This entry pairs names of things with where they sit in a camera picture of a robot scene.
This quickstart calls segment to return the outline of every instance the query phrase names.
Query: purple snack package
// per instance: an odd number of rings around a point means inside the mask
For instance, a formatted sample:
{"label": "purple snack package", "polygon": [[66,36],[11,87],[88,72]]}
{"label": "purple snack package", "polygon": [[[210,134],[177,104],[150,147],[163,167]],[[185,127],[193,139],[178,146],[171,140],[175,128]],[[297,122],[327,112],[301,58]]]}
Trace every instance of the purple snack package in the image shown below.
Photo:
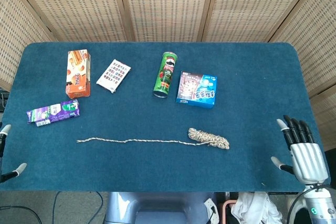
{"label": "purple snack package", "polygon": [[77,99],[57,103],[51,106],[27,111],[28,123],[35,122],[36,126],[61,121],[79,116],[79,103]]}

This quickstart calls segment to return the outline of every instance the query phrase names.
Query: green pringles can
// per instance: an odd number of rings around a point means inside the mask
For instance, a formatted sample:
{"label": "green pringles can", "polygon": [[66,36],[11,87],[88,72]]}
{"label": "green pringles can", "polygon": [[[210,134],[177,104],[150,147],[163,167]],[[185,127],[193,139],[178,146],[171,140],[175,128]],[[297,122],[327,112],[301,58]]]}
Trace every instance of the green pringles can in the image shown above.
{"label": "green pringles can", "polygon": [[164,52],[162,55],[162,61],[160,65],[158,77],[156,78],[153,94],[160,98],[166,98],[168,96],[169,86],[172,82],[173,71],[175,63],[177,61],[177,55],[173,52]]}

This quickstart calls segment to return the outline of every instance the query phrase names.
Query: white rope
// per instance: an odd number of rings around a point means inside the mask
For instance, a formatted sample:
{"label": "white rope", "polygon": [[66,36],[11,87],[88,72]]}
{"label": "white rope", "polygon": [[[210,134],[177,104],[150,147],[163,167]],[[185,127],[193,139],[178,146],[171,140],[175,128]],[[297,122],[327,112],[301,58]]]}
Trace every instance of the white rope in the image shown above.
{"label": "white rope", "polygon": [[145,142],[145,143],[175,143],[175,144],[184,144],[184,145],[192,145],[192,146],[199,146],[199,145],[204,145],[204,144],[208,144],[208,145],[212,145],[212,146],[216,146],[219,148],[224,148],[224,149],[229,149],[228,145],[228,141],[221,137],[221,136],[215,136],[213,134],[209,134],[203,131],[197,131],[196,129],[190,128],[189,132],[188,132],[188,136],[189,138],[196,140],[200,143],[187,143],[187,142],[181,142],[181,141],[177,141],[177,140],[147,140],[147,139],[127,139],[127,140],[112,140],[112,139],[105,139],[105,138],[99,138],[99,137],[91,137],[91,138],[87,138],[85,140],[77,140],[77,143],[85,143],[91,140],[100,140],[100,141],[104,141],[104,142],[112,142],[112,143],[121,143],[121,144],[125,144],[128,142]]}

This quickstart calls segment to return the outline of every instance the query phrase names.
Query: blue felt tablecloth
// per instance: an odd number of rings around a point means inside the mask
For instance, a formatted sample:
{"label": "blue felt tablecloth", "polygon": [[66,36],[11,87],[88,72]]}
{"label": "blue felt tablecloth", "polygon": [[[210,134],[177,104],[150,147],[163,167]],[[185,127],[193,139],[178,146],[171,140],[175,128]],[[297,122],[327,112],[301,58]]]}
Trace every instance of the blue felt tablecloth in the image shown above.
{"label": "blue felt tablecloth", "polygon": [[[80,116],[37,127],[26,111],[69,98],[67,51],[91,54],[91,96]],[[178,60],[167,99],[152,94],[162,53]],[[113,59],[132,71],[115,94],[96,84]],[[216,103],[204,109],[175,102],[180,72],[218,76]],[[44,42],[22,56],[3,117],[12,124],[3,171],[28,166],[1,190],[298,191],[294,176],[270,160],[290,163],[276,123],[283,114],[308,122],[320,144],[298,56],[286,43]],[[103,137],[180,140],[189,127],[226,137],[230,150],[161,143],[76,140]]]}

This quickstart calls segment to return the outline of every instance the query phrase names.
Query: wicker panel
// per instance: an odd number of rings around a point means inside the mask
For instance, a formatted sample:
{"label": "wicker panel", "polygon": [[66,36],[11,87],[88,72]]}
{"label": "wicker panel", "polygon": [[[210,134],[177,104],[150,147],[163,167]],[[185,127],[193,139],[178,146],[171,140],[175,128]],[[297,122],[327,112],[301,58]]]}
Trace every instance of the wicker panel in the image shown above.
{"label": "wicker panel", "polygon": [[46,27],[21,0],[0,0],[0,86],[9,90],[24,48],[38,41],[51,41]]}
{"label": "wicker panel", "polygon": [[66,41],[125,41],[117,0],[34,0]]}
{"label": "wicker panel", "polygon": [[274,40],[298,51],[310,95],[322,91],[336,78],[336,0],[305,0]]}
{"label": "wicker panel", "polygon": [[196,41],[205,0],[129,0],[137,41]]}
{"label": "wicker panel", "polygon": [[293,0],[215,0],[205,41],[265,41]]}
{"label": "wicker panel", "polygon": [[324,150],[336,148],[336,93],[316,102],[312,108],[321,134]]}

